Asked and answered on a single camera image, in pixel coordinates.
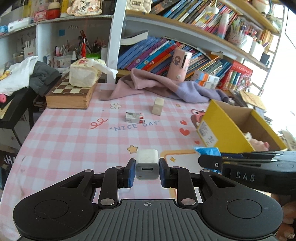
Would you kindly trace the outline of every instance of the barcode label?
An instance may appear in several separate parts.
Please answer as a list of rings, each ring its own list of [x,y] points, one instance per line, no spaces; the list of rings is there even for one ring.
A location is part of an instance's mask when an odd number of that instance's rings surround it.
[[[207,147],[214,147],[214,145],[218,141],[218,139],[215,137],[214,133],[204,120],[200,123],[197,132],[200,134]]]

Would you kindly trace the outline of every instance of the pink checkered tablecloth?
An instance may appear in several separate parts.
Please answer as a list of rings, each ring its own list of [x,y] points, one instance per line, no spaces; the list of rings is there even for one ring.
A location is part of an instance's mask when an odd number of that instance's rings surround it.
[[[194,110],[208,104],[190,104],[169,98],[161,116],[151,114],[156,94],[146,91],[111,101],[99,101],[97,86],[87,110],[46,109],[29,133],[9,174],[0,203],[0,233],[17,240],[12,219],[15,205],[23,198],[85,169],[95,173],[125,166],[135,158],[136,148],[188,150],[201,140],[191,121]],[[126,111],[144,113],[145,124],[125,122]],[[120,189],[119,198],[170,198],[160,180],[139,181]]]

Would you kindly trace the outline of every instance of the yellow star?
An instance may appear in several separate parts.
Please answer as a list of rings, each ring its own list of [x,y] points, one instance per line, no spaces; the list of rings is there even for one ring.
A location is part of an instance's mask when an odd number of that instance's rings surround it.
[[[137,153],[138,147],[130,145],[130,147],[127,148],[127,150],[130,152],[130,154]]]

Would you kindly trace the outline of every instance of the ribbed gray plate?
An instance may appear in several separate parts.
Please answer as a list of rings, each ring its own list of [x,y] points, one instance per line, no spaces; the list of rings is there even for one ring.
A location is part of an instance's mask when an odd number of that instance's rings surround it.
[[[102,210],[94,222],[65,241],[230,241],[214,233],[193,210],[173,200],[123,200],[114,209]],[[276,241],[271,235],[265,241]]]

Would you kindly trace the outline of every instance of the silver screw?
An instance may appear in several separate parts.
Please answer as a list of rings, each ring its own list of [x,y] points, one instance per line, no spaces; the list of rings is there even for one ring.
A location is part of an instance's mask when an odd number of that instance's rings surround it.
[[[192,206],[196,203],[196,201],[192,198],[184,198],[181,203],[186,206]]]
[[[115,203],[115,201],[112,198],[104,198],[101,200],[101,204],[104,206],[110,206],[114,203]]]

